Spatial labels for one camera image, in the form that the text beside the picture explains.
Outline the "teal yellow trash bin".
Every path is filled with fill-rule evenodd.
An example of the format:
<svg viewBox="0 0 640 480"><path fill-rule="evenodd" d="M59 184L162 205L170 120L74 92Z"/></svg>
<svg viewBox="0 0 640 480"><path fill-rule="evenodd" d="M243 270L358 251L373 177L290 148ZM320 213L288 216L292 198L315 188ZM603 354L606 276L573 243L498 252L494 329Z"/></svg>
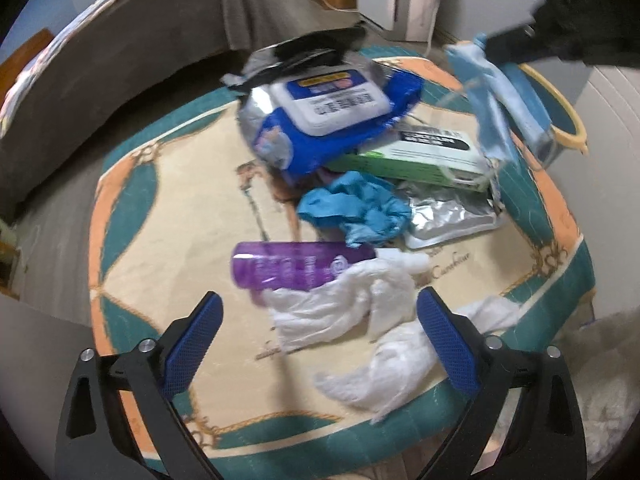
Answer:
<svg viewBox="0 0 640 480"><path fill-rule="evenodd" d="M550 116L554 140L558 146L556 152L573 150L587 155L589 153L587 130L574 106L538 70L527 64L521 64L520 69Z"/></svg>

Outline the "blue wet wipes pack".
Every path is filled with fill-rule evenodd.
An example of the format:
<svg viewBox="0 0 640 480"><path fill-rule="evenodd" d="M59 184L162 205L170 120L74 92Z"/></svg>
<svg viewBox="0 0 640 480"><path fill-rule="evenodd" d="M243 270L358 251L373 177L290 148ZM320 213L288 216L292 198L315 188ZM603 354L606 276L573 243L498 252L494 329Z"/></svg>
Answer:
<svg viewBox="0 0 640 480"><path fill-rule="evenodd" d="M323 66L253 88L238 122L257 158L295 183L397 124L423 87L418 74L371 60Z"/></svg>

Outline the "wooden headboard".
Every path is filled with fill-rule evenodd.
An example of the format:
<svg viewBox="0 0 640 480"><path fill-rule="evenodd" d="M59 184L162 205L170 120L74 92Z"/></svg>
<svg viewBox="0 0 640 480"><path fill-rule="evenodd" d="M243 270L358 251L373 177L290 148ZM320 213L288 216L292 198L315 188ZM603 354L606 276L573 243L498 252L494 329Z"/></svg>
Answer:
<svg viewBox="0 0 640 480"><path fill-rule="evenodd" d="M40 29L29 40L16 49L0 66L1 102L6 98L6 92L14 85L17 76L24 70L48 44L54 36L49 29Z"/></svg>

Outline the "purple bottle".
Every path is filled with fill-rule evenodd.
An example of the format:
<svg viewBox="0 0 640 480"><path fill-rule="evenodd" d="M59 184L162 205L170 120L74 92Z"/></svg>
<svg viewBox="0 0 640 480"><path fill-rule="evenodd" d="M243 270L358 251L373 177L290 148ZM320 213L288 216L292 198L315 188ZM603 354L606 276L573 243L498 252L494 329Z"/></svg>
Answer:
<svg viewBox="0 0 640 480"><path fill-rule="evenodd" d="M242 289L311 290L375 257L372 247L341 242L242 242L233 249L230 270Z"/></svg>

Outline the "white green medicine box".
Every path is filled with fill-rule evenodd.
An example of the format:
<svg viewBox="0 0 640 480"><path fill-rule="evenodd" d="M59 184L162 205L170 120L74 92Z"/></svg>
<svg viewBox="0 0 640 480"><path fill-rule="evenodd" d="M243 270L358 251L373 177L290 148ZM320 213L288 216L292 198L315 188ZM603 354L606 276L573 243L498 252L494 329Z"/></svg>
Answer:
<svg viewBox="0 0 640 480"><path fill-rule="evenodd" d="M326 169L473 192L486 191L491 178L491 166L466 133L432 126L390 129L331 160Z"/></svg>

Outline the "silver foil blister pack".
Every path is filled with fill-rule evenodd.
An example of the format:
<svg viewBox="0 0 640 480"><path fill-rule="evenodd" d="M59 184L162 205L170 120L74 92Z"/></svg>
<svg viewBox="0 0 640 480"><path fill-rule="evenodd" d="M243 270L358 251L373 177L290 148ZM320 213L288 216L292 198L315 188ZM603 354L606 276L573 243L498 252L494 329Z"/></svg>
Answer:
<svg viewBox="0 0 640 480"><path fill-rule="evenodd" d="M495 231L503 224L503 209L490 191L479 193L402 181L397 192L411 209L404 234L405 245L411 250Z"/></svg>

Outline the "blue glove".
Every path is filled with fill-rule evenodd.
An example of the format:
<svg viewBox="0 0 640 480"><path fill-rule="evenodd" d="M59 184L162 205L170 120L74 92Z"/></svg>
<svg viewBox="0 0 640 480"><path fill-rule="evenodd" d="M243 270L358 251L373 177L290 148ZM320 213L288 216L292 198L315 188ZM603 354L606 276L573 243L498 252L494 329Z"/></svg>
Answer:
<svg viewBox="0 0 640 480"><path fill-rule="evenodd" d="M346 246L357 248L381 246L401 236L412 212L390 182L347 171L307 192L298 203L297 215L317 230L341 231Z"/></svg>

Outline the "bed with grey blanket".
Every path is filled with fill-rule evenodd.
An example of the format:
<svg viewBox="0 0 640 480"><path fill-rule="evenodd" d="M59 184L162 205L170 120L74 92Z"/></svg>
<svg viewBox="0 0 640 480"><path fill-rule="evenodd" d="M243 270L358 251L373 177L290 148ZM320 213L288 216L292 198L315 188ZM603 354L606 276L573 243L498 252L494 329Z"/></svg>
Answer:
<svg viewBox="0 0 640 480"><path fill-rule="evenodd" d="M2 218L141 92L209 56L282 38L267 0L96 0L6 94Z"/></svg>

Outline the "light blue face mask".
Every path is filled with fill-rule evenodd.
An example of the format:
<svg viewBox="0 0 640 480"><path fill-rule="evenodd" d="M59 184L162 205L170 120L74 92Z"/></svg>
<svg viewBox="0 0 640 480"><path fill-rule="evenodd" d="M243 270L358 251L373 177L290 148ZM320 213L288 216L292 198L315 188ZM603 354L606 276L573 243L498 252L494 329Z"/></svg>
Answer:
<svg viewBox="0 0 640 480"><path fill-rule="evenodd" d="M491 166L489 174L518 158L510 125L533 155L534 168L544 170L558 147L549 113L525 73L514 63L491 63L485 46L486 37L480 35L444 51L477 120L478 147Z"/></svg>

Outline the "black plastic mailer bag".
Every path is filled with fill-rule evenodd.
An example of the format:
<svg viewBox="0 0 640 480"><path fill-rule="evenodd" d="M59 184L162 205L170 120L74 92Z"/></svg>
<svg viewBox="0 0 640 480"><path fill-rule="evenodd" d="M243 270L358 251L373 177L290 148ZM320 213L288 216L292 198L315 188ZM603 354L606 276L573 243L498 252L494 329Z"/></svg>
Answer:
<svg viewBox="0 0 640 480"><path fill-rule="evenodd" d="M310 32L254 51L241 73L225 74L221 82L232 91L247 94L253 88L272 84L285 76L302 74L316 67L340 65L347 53L362 47L366 37L363 22Z"/></svg>

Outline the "white tissue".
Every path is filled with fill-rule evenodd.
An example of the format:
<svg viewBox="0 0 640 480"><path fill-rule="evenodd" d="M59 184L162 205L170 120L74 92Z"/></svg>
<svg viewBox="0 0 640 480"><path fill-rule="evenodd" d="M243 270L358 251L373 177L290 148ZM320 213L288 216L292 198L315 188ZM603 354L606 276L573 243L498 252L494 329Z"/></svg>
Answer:
<svg viewBox="0 0 640 480"><path fill-rule="evenodd" d="M413 319L414 279L430 271L431 258L424 252L382 248L375 258L353 264L308 292L267 289L262 300L282 352L337 340L362 320L368 321L367 337L375 341Z"/></svg>
<svg viewBox="0 0 640 480"><path fill-rule="evenodd" d="M344 375L319 373L314 385L328 398L373 413L371 424L377 424L408 402L420 383L436 365L433 345L416 318L416 293L411 298L414 319L402 323L378 338L368 364ZM345 306L312 307L323 329L341 318ZM501 296L489 296L475 304L467 304L461 313L481 333L505 330L520 317L520 306Z"/></svg>

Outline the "horse pattern floor mat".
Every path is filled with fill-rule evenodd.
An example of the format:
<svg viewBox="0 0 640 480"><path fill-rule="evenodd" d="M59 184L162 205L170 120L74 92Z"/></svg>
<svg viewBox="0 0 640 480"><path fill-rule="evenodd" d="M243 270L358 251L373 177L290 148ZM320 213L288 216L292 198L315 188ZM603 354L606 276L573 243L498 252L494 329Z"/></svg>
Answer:
<svg viewBox="0 0 640 480"><path fill-rule="evenodd" d="M213 333L166 388L227 479L354 478L434 444L472 382L434 356L421 292L541 351L594 274L527 148L488 162L453 76L369 48L347 68L219 89L106 156L89 240L101 354L156 341L208 292Z"/></svg>

